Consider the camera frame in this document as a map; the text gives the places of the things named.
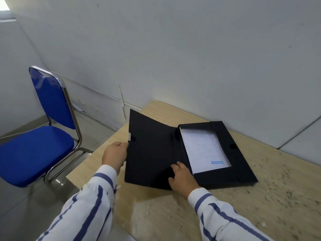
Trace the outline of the person's right forearm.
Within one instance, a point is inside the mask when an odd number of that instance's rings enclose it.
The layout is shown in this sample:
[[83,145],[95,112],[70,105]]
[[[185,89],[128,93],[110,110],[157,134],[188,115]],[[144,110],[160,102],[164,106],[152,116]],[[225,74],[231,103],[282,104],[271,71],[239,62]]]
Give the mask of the person's right forearm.
[[188,202],[200,220],[203,241],[274,241],[205,188],[193,190]]

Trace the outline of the person's left forearm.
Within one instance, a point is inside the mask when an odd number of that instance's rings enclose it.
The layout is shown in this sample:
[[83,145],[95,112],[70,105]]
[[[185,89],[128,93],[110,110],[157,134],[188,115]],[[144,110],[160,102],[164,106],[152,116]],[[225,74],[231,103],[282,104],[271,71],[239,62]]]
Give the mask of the person's left forearm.
[[37,241],[108,241],[117,173],[102,165]]

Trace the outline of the white printed paper sheet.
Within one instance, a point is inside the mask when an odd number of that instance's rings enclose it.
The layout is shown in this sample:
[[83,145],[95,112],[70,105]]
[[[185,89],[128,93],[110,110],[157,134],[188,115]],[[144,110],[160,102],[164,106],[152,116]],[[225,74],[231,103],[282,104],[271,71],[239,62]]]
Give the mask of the white printed paper sheet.
[[180,129],[192,174],[231,167],[217,135],[205,129]]

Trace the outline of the blue padded metal chair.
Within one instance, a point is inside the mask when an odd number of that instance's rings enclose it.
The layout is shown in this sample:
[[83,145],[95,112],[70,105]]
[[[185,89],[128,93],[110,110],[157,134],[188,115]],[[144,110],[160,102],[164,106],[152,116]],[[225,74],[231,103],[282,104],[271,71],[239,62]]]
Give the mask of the blue padded metal chair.
[[49,184],[84,154],[82,133],[64,82],[37,66],[29,74],[49,120],[0,145],[0,178],[26,188],[43,178]]

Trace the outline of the window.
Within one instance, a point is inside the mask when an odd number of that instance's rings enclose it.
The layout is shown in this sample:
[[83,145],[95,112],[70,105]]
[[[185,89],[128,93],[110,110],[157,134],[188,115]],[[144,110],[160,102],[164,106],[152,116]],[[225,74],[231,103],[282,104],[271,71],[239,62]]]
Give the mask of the window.
[[5,0],[0,0],[0,22],[16,21]]

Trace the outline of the person's left hand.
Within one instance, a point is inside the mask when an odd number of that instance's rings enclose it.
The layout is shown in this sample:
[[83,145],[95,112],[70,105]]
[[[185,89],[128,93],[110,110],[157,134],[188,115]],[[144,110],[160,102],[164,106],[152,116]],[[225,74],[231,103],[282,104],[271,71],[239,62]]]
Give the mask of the person's left hand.
[[120,154],[118,151],[118,143],[113,142],[109,145],[102,156],[102,165],[111,166],[117,173],[120,173],[121,167],[123,166],[124,162],[126,161],[127,154]]

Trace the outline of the person's right hand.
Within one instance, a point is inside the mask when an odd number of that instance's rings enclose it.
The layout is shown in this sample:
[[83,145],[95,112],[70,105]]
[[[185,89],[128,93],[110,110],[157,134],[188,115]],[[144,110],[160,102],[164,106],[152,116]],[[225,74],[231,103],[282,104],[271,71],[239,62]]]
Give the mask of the person's right hand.
[[191,192],[200,188],[200,186],[183,163],[177,162],[176,164],[172,164],[171,168],[177,183],[177,190],[174,191],[187,200]]

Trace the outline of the black document box file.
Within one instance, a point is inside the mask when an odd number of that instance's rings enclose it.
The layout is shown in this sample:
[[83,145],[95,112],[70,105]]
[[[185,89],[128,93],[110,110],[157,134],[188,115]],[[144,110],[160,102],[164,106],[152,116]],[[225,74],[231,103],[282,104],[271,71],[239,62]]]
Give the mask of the black document box file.
[[[192,174],[180,129],[213,131],[231,167]],[[125,182],[171,190],[172,164],[183,163],[199,186],[208,190],[251,186],[258,182],[254,172],[222,121],[180,124],[171,127],[130,110]]]

